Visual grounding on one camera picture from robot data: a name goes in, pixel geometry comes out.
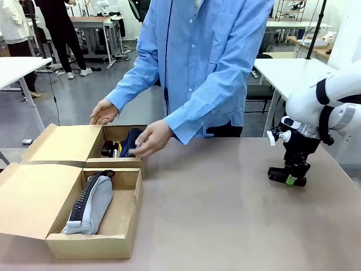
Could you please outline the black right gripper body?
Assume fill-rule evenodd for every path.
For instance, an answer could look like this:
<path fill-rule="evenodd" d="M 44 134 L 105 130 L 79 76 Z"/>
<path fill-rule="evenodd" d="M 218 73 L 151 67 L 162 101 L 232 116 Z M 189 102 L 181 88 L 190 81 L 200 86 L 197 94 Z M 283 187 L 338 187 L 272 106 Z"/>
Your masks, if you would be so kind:
<path fill-rule="evenodd" d="M 305 137 L 297 131 L 291 131 L 289 141 L 283 143 L 286 149 L 285 169 L 288 172 L 307 172 L 310 169 L 307 158 L 316 151 L 319 144 L 320 139 Z"/>

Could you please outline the person's right hand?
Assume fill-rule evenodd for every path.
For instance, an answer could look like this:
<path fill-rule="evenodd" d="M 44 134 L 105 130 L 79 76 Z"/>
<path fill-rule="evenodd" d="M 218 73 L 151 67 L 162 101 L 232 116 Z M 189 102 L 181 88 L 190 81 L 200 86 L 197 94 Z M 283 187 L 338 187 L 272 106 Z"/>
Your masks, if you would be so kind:
<path fill-rule="evenodd" d="M 93 109 L 90 125 L 107 125 L 118 116 L 119 110 L 107 99 L 102 99 Z"/>

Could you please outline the person's left hand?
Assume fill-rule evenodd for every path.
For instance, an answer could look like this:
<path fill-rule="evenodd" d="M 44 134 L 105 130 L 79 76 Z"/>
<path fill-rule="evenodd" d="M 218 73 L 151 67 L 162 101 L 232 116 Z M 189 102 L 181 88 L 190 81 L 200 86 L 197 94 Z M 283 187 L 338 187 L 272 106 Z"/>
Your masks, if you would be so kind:
<path fill-rule="evenodd" d="M 162 150 L 172 135 L 173 131 L 164 120 L 155 121 L 139 135 L 135 141 L 136 148 L 129 153 L 139 158 L 150 156 Z"/>

